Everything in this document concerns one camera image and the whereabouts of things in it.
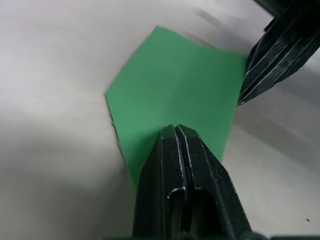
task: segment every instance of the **white table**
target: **white table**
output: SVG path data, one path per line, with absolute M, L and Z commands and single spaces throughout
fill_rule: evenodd
M 271 19 L 251 0 L 1 1 L 0 239 L 129 235 L 106 89 L 156 25 L 248 53 Z M 237 110 L 224 165 L 266 235 L 320 234 L 319 63 Z

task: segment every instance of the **green paper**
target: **green paper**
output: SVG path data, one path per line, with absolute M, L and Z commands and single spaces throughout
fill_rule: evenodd
M 158 132 L 170 124 L 196 130 L 222 160 L 246 61 L 163 27 L 152 32 L 106 93 L 135 187 Z

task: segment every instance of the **black plastic part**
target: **black plastic part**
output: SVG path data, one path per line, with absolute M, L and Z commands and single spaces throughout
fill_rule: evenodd
M 140 174 L 132 236 L 238 240 L 251 232 L 228 172 L 197 132 L 161 131 Z
M 320 240 L 320 236 L 274 236 L 271 240 Z
M 279 17 L 294 0 L 254 0 L 272 16 Z
M 239 104 L 294 74 L 320 47 L 319 1 L 293 0 L 283 6 L 288 7 L 265 28 L 249 54 Z

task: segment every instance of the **clamp jaw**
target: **clamp jaw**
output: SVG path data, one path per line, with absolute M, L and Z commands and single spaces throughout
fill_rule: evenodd
M 183 125 L 162 130 L 140 173 L 133 237 L 217 237 L 252 233 L 226 169 L 198 133 Z
M 320 47 L 320 1 L 255 1 L 274 19 L 249 54 L 239 105 L 297 72 Z

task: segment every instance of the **green paper sheet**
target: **green paper sheet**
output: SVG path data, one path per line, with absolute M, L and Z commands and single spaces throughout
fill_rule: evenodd
M 196 130 L 221 161 L 247 58 L 196 44 L 157 27 L 106 93 L 119 146 L 135 187 L 160 130 Z

